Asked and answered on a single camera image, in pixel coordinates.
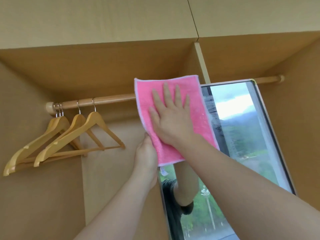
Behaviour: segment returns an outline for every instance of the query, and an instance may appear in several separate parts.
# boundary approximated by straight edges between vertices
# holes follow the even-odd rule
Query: upper cabinet
[[[320,0],[189,0],[199,37],[320,30]]]
[[[0,0],[0,49],[197,38],[188,0]]]

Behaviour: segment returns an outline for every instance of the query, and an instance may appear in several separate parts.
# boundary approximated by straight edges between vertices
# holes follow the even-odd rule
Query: metal hook
[[[61,107],[61,111],[62,111],[62,116],[63,116],[63,109],[62,109],[62,104],[60,104],[60,107]]]
[[[80,111],[80,108],[79,108],[79,100],[77,100],[77,106],[78,106],[78,109],[79,109],[79,114],[81,114],[81,111]]]
[[[92,98],[92,103],[94,105],[94,97]],[[94,112],[97,112],[96,106],[94,105]]]
[[[59,110],[59,117],[61,116],[60,106],[58,104],[58,110]]]
[[[56,112],[56,118],[58,118],[58,113],[57,113],[57,110],[56,110],[56,104],[53,104],[53,108],[54,108],[54,111]]]

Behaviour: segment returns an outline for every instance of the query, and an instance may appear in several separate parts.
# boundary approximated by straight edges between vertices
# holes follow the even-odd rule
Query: person's left hand
[[[150,188],[158,180],[158,156],[148,133],[145,133],[143,141],[137,146],[133,174],[149,181]]]

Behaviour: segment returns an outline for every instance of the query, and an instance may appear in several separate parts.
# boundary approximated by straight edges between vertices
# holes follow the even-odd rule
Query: hand
[[[148,133],[144,134],[143,141],[137,146],[132,174],[150,181],[150,188],[158,180],[158,156]]]
[[[153,90],[153,100],[157,111],[150,107],[149,112],[153,129],[158,137],[166,144],[177,147],[182,140],[192,138],[194,135],[190,118],[190,97],[186,96],[182,105],[180,88],[177,85],[174,102],[172,100],[168,84],[163,85],[164,101],[162,103],[159,94]]]

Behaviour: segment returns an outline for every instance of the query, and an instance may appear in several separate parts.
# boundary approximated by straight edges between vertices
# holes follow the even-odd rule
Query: closet rod
[[[257,84],[266,84],[266,83],[281,83],[283,82],[285,77],[283,75],[278,76],[268,76],[268,77],[258,77],[254,78],[255,82]],[[118,103],[118,102],[124,102],[129,100],[135,100],[136,96],[134,93],[131,94],[122,94],[122,95],[115,95],[115,96],[105,96],[105,97],[95,97],[94,98],[94,104],[111,104],[111,103]],[[58,107],[58,104],[61,104],[62,109],[75,109],[79,107],[86,107],[86,106],[92,106],[92,98],[86,98],[86,99],[80,99],[73,100],[73,101],[67,101],[62,103],[55,103],[56,108]],[[48,102],[46,104],[46,109],[50,115],[55,115],[56,112],[54,110],[54,102]]]

